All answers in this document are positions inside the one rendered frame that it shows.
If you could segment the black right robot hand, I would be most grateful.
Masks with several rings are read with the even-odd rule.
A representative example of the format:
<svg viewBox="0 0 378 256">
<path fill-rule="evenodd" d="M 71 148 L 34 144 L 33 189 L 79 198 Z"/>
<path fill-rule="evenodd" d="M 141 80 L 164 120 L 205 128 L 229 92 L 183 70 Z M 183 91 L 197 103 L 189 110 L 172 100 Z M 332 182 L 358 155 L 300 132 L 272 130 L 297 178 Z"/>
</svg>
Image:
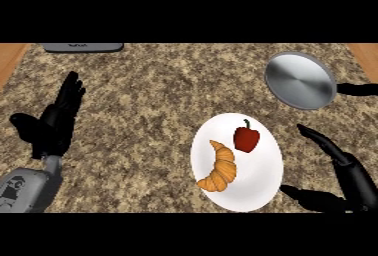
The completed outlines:
<svg viewBox="0 0 378 256">
<path fill-rule="evenodd" d="M 331 192 L 299 189 L 282 185 L 281 191 L 299 202 L 300 206 L 322 213 L 378 213 L 378 186 L 355 157 L 341 150 L 332 140 L 316 130 L 299 124 L 304 137 L 313 140 L 332 159 L 337 180 L 344 197 Z"/>
</svg>

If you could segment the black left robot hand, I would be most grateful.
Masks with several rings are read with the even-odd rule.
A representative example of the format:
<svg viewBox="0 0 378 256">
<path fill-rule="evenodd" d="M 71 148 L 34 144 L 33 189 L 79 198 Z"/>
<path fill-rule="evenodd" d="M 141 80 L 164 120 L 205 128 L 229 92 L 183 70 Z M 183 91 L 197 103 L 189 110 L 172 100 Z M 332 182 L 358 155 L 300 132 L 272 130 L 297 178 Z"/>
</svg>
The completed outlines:
<svg viewBox="0 0 378 256">
<path fill-rule="evenodd" d="M 31 144 L 31 158 L 55 155 L 62 157 L 71 145 L 76 117 L 86 93 L 79 73 L 71 71 L 62 83 L 56 100 L 47 105 L 39 118 L 15 113 L 9 121 L 16 128 L 19 138 Z"/>
</svg>

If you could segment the white oval plate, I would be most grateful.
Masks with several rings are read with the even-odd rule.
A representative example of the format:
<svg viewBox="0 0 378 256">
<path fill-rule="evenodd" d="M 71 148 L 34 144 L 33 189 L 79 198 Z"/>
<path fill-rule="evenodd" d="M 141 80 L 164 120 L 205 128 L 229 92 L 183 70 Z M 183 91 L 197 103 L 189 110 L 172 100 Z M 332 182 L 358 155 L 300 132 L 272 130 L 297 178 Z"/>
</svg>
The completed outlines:
<svg viewBox="0 0 378 256">
<path fill-rule="evenodd" d="M 260 133 L 260 140 L 250 153 L 235 149 L 234 134 L 239 127 Z M 250 212 L 273 199 L 284 176 L 284 160 L 276 139 L 265 125 L 239 113 L 223 113 L 208 119 L 197 131 L 191 148 L 191 166 L 195 180 L 214 169 L 216 150 L 210 141 L 220 142 L 234 152 L 236 178 L 223 192 L 204 194 L 225 209 Z"/>
</svg>

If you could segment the golden croissant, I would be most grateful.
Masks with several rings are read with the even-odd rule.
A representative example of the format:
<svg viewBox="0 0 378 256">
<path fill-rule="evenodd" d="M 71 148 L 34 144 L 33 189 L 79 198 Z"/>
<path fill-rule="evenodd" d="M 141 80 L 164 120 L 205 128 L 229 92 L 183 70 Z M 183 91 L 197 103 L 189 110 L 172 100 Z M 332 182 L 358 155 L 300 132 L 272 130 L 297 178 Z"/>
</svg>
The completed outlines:
<svg viewBox="0 0 378 256">
<path fill-rule="evenodd" d="M 235 155 L 223 143 L 211 140 L 210 144 L 216 152 L 213 170 L 207 177 L 197 182 L 197 185 L 208 192 L 223 192 L 236 178 Z"/>
</svg>

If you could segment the grey steel pan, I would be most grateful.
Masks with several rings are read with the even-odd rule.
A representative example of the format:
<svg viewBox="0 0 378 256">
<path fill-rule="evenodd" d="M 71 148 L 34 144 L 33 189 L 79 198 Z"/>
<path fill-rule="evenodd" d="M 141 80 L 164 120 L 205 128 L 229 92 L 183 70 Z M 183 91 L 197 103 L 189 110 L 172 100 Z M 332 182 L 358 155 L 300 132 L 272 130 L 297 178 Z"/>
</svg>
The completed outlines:
<svg viewBox="0 0 378 256">
<path fill-rule="evenodd" d="M 378 96 L 378 83 L 338 83 L 322 61 L 301 52 L 281 52 L 270 57 L 265 81 L 275 97 L 301 110 L 324 108 L 338 94 Z"/>
</svg>

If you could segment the grey flat appliance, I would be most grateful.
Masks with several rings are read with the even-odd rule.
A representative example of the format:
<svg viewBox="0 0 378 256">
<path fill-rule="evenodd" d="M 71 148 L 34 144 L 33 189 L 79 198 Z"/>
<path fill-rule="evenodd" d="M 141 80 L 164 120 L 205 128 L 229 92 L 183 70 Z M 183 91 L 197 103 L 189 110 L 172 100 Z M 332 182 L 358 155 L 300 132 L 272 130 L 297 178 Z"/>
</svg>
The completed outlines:
<svg viewBox="0 0 378 256">
<path fill-rule="evenodd" d="M 104 53 L 124 48 L 123 43 L 43 43 L 42 46 L 52 53 Z"/>
</svg>

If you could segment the red bell pepper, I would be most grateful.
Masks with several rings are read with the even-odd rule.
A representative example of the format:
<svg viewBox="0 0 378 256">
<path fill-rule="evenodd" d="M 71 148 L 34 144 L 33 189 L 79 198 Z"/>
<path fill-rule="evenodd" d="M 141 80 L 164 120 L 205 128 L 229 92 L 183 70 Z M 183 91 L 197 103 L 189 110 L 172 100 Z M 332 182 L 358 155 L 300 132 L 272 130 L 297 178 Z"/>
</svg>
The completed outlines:
<svg viewBox="0 0 378 256">
<path fill-rule="evenodd" d="M 260 133 L 257 130 L 251 129 L 251 124 L 248 120 L 244 120 L 245 126 L 238 127 L 234 133 L 234 145 L 235 149 L 250 153 L 260 141 Z"/>
</svg>

